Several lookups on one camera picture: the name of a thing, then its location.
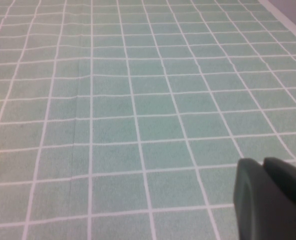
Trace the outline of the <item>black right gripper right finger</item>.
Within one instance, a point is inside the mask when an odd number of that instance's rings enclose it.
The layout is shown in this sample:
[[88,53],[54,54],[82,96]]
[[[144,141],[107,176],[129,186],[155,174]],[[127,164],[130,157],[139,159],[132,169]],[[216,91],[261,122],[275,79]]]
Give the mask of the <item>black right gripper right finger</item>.
[[296,167],[275,157],[266,157],[263,168],[280,190],[296,204]]

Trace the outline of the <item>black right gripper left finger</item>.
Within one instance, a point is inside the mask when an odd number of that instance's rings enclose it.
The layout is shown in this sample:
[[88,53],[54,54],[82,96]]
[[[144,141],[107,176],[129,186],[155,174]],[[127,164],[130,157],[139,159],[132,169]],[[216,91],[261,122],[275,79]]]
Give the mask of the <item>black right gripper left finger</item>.
[[296,240],[296,204],[263,164],[251,158],[238,161],[233,203],[241,240]]

